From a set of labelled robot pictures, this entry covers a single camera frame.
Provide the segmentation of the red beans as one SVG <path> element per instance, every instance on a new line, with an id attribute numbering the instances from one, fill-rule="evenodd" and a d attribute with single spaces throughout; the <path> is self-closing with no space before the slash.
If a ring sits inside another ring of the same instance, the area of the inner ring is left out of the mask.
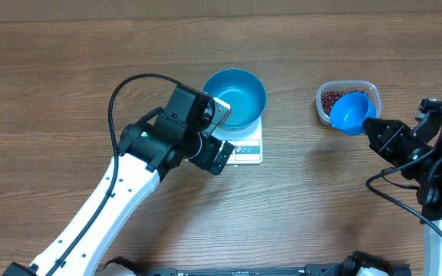
<path id="1" fill-rule="evenodd" d="M 351 93 L 364 93 L 363 90 L 350 90 L 350 91 L 336 91 L 330 90 L 326 91 L 321 95 L 322 101 L 322 109 L 324 113 L 330 116 L 333 106 L 336 104 L 338 100 L 340 100 L 343 96 Z"/>

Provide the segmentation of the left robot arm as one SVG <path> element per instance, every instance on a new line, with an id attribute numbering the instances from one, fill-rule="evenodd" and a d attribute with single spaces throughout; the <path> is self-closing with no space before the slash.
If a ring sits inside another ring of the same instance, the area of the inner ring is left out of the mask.
<path id="1" fill-rule="evenodd" d="M 233 150 L 212 133 L 230 116 L 218 97 L 178 84 L 166 105 L 144 114 L 113 140 L 102 180 L 64 231 L 29 266 L 12 262 L 6 275 L 93 275 L 134 210 L 188 159 L 218 175 Z"/>

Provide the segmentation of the blue measuring scoop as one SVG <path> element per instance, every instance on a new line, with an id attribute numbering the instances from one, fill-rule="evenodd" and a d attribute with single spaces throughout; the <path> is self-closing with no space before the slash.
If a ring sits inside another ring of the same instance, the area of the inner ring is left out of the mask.
<path id="1" fill-rule="evenodd" d="M 331 126 L 349 136 L 364 133 L 364 121 L 376 118 L 377 111 L 366 94 L 353 92 L 341 97 L 330 113 Z"/>

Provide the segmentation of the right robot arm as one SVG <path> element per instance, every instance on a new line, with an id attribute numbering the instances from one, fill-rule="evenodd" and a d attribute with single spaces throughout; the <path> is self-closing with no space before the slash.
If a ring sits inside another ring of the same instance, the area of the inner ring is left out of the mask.
<path id="1" fill-rule="evenodd" d="M 405 179 L 418 183 L 416 197 L 422 207 L 420 211 L 376 188 L 371 191 L 420 219 L 424 226 L 423 273 L 442 275 L 442 117 L 425 137 L 397 120 L 366 119 L 364 132 L 371 149 L 392 164 L 379 177 L 400 172 Z"/>

